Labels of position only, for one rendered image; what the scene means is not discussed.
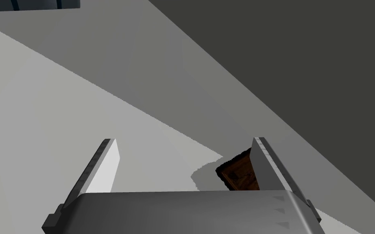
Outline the brown wooden block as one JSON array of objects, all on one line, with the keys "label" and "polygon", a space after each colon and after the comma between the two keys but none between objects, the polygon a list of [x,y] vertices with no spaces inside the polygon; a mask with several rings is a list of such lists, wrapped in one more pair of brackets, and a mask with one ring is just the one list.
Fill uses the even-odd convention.
[{"label": "brown wooden block", "polygon": [[251,148],[216,168],[216,174],[230,191],[259,190],[250,152]]}]

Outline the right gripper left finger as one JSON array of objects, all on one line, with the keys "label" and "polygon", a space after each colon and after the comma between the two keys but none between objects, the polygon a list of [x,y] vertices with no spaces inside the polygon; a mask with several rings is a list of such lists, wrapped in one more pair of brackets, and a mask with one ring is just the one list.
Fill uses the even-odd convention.
[{"label": "right gripper left finger", "polygon": [[109,193],[120,162],[116,139],[104,139],[67,196],[63,208],[84,193]]}]

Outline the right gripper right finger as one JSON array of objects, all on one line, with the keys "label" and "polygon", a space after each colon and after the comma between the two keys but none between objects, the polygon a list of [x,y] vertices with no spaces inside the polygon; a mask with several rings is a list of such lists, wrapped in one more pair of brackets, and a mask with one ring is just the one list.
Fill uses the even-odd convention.
[{"label": "right gripper right finger", "polygon": [[255,137],[252,142],[250,160],[261,190],[288,190],[305,204],[311,206],[267,139]]}]

